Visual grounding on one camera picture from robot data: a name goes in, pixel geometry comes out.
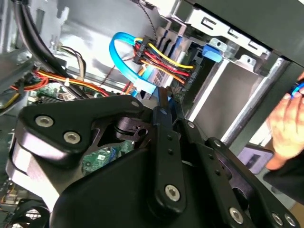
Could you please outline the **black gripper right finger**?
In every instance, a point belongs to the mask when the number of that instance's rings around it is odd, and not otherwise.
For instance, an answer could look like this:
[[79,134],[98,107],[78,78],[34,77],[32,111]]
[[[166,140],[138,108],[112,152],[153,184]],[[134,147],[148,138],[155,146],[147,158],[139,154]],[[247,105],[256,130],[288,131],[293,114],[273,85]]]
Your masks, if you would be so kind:
[[216,138],[203,141],[180,103],[166,99],[166,207],[202,207],[213,228],[297,228],[284,205]]

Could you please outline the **person hand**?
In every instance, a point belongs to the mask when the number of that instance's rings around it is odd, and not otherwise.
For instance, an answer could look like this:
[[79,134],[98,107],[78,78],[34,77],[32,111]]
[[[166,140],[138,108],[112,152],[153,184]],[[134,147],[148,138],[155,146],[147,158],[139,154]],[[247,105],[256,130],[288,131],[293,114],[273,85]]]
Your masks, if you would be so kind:
[[267,119],[274,155],[266,167],[278,170],[304,149],[304,88],[285,94]]

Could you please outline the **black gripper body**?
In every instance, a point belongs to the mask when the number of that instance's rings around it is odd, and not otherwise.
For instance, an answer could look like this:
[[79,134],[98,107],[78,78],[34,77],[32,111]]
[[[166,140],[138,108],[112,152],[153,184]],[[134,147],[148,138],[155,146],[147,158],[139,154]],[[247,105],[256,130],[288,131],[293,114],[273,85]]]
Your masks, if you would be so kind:
[[50,217],[52,228],[209,228],[203,208],[166,207],[166,155],[138,149],[70,185]]

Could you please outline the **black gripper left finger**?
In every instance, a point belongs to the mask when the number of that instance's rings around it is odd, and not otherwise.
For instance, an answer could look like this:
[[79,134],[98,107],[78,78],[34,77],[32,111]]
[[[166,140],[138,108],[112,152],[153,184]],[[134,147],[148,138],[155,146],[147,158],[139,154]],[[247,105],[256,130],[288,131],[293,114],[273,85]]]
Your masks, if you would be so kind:
[[35,158],[38,165],[29,176],[39,186],[59,193],[56,204],[70,185],[85,177],[71,177],[81,171],[82,158],[102,147],[131,140],[135,143],[131,152],[147,149],[156,163],[164,160],[168,90],[157,88],[153,98],[153,109],[129,95],[25,107],[18,117],[15,151],[28,152]]

